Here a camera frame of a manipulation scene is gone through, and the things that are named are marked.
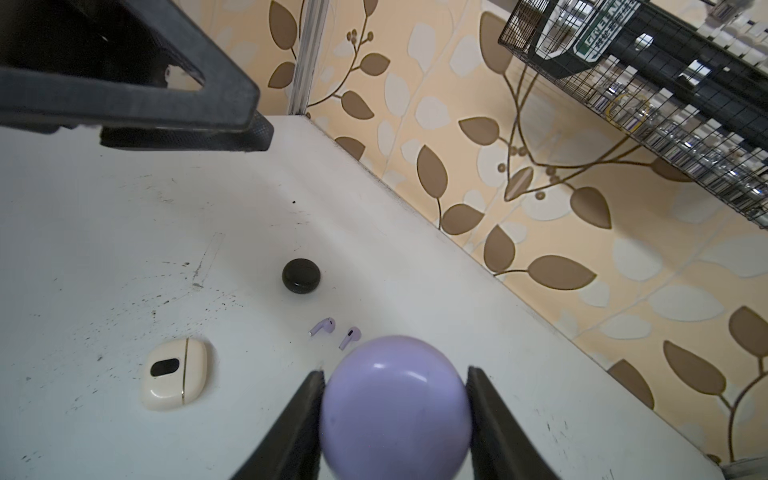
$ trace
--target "metal wire basket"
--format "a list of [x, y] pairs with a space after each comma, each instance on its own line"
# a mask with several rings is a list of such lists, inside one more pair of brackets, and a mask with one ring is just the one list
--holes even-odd
[[638, 0], [519, 0], [498, 41], [768, 228], [768, 77], [752, 65], [764, 55], [721, 48]]

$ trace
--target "white earbud case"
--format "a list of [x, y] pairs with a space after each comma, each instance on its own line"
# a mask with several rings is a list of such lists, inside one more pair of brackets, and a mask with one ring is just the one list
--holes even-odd
[[179, 339], [152, 350], [144, 363], [141, 401], [149, 410], [167, 410], [195, 400], [205, 386], [205, 344]]

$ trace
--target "purple earbud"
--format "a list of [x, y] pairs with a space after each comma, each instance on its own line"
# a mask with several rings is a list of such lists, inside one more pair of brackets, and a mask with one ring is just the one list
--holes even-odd
[[326, 319], [320, 320], [317, 323], [317, 325], [315, 325], [310, 330], [310, 336], [314, 335], [315, 333], [318, 333], [320, 331], [320, 329], [323, 329], [326, 332], [331, 333], [333, 331], [333, 329], [335, 329], [335, 328], [336, 328], [336, 322], [334, 322], [331, 317], [328, 317]]
[[360, 333], [360, 329], [356, 326], [349, 329], [349, 332], [346, 333], [346, 336], [344, 336], [344, 340], [341, 341], [341, 345], [339, 345], [339, 349], [344, 350], [346, 348], [346, 344], [349, 342], [356, 342], [362, 338], [362, 333]]

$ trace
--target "green label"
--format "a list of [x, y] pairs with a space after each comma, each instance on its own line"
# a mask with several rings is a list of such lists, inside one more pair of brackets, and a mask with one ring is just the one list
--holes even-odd
[[636, 0], [606, 0], [574, 45], [574, 53], [590, 63], [597, 61], [638, 8]]

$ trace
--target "gold seam line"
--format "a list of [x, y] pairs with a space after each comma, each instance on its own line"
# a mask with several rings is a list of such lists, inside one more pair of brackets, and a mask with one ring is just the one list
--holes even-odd
[[184, 404], [184, 387], [187, 386], [187, 350], [190, 346], [190, 340], [184, 344], [184, 371], [181, 373], [181, 405]]

